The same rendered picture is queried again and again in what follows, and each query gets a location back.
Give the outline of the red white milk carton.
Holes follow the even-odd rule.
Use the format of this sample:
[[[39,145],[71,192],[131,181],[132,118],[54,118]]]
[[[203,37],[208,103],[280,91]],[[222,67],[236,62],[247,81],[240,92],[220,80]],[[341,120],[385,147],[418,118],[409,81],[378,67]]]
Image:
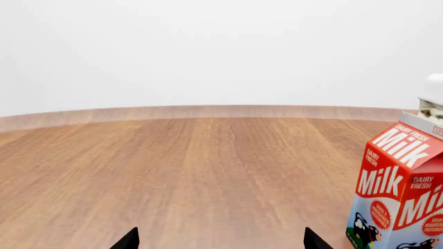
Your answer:
[[[355,249],[443,249],[443,126],[402,113],[367,142],[345,233]]]

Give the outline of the white capped bottle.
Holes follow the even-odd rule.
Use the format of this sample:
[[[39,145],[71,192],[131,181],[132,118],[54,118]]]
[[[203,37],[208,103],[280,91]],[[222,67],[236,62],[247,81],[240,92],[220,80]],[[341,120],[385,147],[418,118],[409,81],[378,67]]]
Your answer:
[[[443,74],[431,74],[426,78],[418,95],[418,116],[443,126]]]

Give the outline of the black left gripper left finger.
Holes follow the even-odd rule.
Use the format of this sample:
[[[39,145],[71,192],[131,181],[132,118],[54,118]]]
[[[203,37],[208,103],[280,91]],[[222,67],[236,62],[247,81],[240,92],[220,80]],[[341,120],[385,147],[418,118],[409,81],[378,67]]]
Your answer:
[[[138,228],[132,228],[125,236],[116,242],[110,249],[138,249]]]

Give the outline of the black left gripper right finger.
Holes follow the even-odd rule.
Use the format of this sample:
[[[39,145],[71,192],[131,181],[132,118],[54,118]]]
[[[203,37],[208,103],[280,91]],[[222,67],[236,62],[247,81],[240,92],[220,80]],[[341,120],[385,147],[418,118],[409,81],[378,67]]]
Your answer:
[[[333,249],[333,247],[318,236],[311,228],[305,228],[303,244],[305,249]]]

